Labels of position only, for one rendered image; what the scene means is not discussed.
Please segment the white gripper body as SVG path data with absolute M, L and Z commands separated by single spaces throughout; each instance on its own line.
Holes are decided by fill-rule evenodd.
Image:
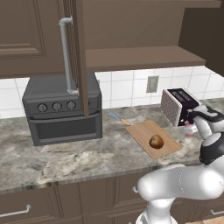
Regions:
M 192 110 L 191 118 L 194 119 L 198 116 L 209 121 L 210 120 L 209 109 L 210 107 L 207 105 L 199 105 L 198 107 Z

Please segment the red jam jar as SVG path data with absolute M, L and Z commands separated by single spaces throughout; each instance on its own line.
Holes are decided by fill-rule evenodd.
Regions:
M 187 122 L 184 127 L 184 132 L 188 137 L 193 137 L 194 134 L 198 131 L 195 124 L 190 124 Z

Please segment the brown round bread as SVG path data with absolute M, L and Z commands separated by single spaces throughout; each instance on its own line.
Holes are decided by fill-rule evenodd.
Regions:
M 160 135 L 154 135 L 149 141 L 150 147 L 159 150 L 164 146 L 164 140 Z

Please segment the wooden cutting board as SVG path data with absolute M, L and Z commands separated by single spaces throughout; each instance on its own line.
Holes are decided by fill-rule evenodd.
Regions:
M 127 126 L 126 130 L 153 159 L 161 158 L 181 149 L 181 144 L 152 120 Z M 159 135 L 163 139 L 164 145 L 161 149 L 154 149 L 150 146 L 150 140 L 154 135 Z

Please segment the brown open cabinet door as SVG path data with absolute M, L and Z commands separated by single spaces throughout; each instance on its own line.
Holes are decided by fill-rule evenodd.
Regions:
M 79 103 L 85 117 L 89 117 L 88 76 L 86 66 L 86 48 L 82 0 L 63 0 L 64 16 L 73 22 L 66 26 L 71 76 L 79 89 Z

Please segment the brown closed cabinet door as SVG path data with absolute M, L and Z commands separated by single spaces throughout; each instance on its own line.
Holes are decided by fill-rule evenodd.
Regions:
M 62 0 L 0 0 L 0 79 L 62 75 Z

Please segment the white and black toaster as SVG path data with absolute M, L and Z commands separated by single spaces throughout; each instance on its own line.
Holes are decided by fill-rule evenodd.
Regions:
M 184 88 L 164 89 L 160 109 L 174 127 L 184 126 L 186 122 L 193 124 L 189 109 L 200 105 L 197 100 Z

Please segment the blue and orange knife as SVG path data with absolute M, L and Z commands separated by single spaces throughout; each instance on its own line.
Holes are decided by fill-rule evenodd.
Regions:
M 130 125 L 129 122 L 125 121 L 124 119 L 120 118 L 118 115 L 112 113 L 112 112 L 108 112 L 108 114 L 110 116 L 113 116 L 117 121 L 120 121 L 121 123 L 125 124 L 125 125 Z

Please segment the dark grey toaster oven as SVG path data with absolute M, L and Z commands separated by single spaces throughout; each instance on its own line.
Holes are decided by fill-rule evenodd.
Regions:
M 76 94 L 67 92 L 64 75 L 31 77 L 22 98 L 31 138 L 36 146 L 81 141 L 102 137 L 102 92 L 93 73 L 87 75 L 89 117 L 85 117 Z M 68 109 L 67 103 L 76 103 Z M 55 111 L 53 104 L 62 109 Z M 44 103 L 47 111 L 39 112 Z

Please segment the brown drawer front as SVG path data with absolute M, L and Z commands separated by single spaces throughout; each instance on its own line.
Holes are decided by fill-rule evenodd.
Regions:
M 28 204 L 29 213 L 0 218 L 0 224 L 46 224 L 60 218 L 52 187 L 0 194 L 0 214 L 25 210 Z

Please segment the grey wall outlet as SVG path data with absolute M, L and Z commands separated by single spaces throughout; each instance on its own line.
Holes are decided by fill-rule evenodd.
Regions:
M 158 89 L 158 77 L 149 76 L 147 81 L 147 93 L 156 93 Z

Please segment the brown open wall cabinet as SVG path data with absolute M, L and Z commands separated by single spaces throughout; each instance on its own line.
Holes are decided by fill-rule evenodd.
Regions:
M 89 71 L 204 66 L 224 76 L 224 0 L 83 0 Z

